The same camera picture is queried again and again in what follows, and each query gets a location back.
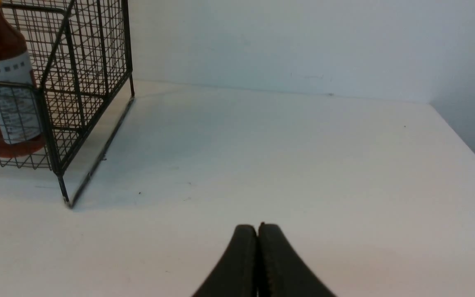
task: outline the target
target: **table surface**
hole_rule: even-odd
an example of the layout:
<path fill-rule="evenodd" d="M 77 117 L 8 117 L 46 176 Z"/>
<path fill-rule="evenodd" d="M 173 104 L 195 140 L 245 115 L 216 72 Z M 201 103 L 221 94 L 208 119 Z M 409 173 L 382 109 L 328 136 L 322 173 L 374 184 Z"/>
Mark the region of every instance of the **table surface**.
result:
<path fill-rule="evenodd" d="M 50 172 L 0 168 L 0 297 L 190 296 L 233 228 L 260 222 L 279 224 L 339 297 L 475 295 L 475 155 L 429 105 L 136 90 L 73 211 Z"/>

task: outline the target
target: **white label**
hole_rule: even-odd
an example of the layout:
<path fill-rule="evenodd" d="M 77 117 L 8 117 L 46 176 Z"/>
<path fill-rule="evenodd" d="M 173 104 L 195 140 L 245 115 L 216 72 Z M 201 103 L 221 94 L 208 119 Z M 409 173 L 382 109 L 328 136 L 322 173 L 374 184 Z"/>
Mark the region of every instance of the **white label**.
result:
<path fill-rule="evenodd" d="M 0 61 L 0 81 L 32 85 L 28 52 Z M 41 133 L 34 96 L 25 88 L 0 87 L 0 129 L 8 144 L 20 143 Z"/>

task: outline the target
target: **wire basket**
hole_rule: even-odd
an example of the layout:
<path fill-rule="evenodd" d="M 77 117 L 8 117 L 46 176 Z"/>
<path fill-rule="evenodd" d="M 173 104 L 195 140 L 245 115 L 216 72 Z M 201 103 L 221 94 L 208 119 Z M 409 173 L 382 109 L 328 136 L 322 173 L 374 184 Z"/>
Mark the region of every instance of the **wire basket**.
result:
<path fill-rule="evenodd" d="M 0 157 L 0 166 L 51 169 L 72 207 L 89 179 L 69 199 L 63 181 L 67 167 L 128 80 L 134 96 L 127 0 L 7 0 L 2 11 L 25 36 L 36 86 L 0 82 L 0 90 L 12 90 L 5 96 L 14 100 L 36 100 L 32 112 L 45 147 L 28 156 Z M 20 121 L 5 128 L 26 130 L 26 125 Z"/>

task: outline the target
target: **white wall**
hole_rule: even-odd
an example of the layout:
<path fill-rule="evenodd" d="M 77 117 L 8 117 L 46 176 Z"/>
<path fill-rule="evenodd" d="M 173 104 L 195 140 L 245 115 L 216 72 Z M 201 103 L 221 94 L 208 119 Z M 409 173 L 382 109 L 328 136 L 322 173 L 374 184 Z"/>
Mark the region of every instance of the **white wall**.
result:
<path fill-rule="evenodd" d="M 138 79 L 434 101 L 475 150 L 475 0 L 130 0 Z"/>

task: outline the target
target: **orange bottle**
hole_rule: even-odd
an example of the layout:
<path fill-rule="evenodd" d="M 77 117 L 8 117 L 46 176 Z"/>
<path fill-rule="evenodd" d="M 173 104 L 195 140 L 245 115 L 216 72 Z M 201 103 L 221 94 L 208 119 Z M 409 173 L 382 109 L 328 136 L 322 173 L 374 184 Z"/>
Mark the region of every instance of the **orange bottle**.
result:
<path fill-rule="evenodd" d="M 1 10 L 0 81 L 35 84 L 25 38 L 5 20 Z M 0 87 L 0 157 L 26 156 L 44 145 L 32 93 L 27 89 Z"/>

